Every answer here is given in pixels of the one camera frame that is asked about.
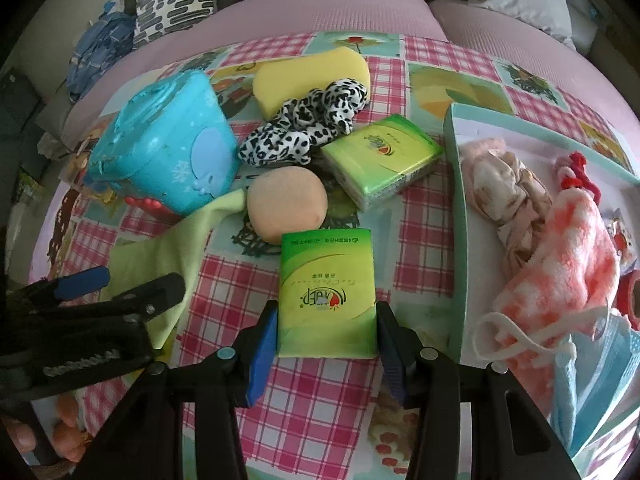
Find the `blue clothing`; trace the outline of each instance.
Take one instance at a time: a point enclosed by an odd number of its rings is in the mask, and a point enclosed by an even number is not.
[[[112,10],[103,13],[82,35],[66,76],[66,88],[73,102],[84,97],[108,69],[131,51],[135,27],[133,16]]]

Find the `leopard print scrunchie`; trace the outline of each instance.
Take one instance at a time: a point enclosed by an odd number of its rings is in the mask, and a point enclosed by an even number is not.
[[[324,91],[314,88],[302,99],[285,101],[273,120],[249,134],[238,156],[258,167],[275,162],[308,164],[309,149],[340,134],[349,135],[354,115],[368,102],[366,86],[355,79],[340,79]]]

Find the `blue basket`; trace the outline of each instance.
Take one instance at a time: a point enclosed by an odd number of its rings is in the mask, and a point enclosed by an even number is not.
[[[132,97],[89,158],[89,180],[186,216],[229,191],[238,144],[209,79],[178,73]]]

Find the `screw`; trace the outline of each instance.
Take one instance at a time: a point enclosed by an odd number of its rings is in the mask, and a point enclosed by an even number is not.
[[[224,359],[226,361],[228,359],[233,359],[236,356],[236,351],[231,348],[231,346],[223,346],[216,352],[216,354],[220,359]]]
[[[435,361],[438,358],[438,351],[430,346],[425,346],[420,350],[420,357],[427,361]]]
[[[505,373],[507,373],[508,368],[507,365],[502,361],[494,361],[493,363],[491,363],[491,370],[493,370],[497,374],[504,375]]]
[[[165,367],[166,365],[164,363],[156,361],[151,363],[146,370],[148,370],[151,375],[160,375],[162,372],[164,372]]]

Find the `tray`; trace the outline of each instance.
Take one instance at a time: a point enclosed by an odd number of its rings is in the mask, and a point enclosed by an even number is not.
[[[587,159],[586,172],[600,187],[601,212],[620,208],[634,235],[636,250],[640,238],[640,178],[576,140],[522,119],[485,108],[453,104],[444,123],[447,157],[453,164],[454,258],[456,308],[451,318],[449,352],[460,348],[460,362],[484,367],[471,348],[470,332],[476,320],[490,311],[492,301],[503,289],[506,279],[500,271],[504,248],[495,234],[495,226],[466,206],[458,150],[454,146],[471,140],[501,137],[545,184],[554,197],[559,189],[552,163],[560,155],[580,151]],[[640,413],[640,374],[636,374],[625,397],[620,401],[594,441]]]

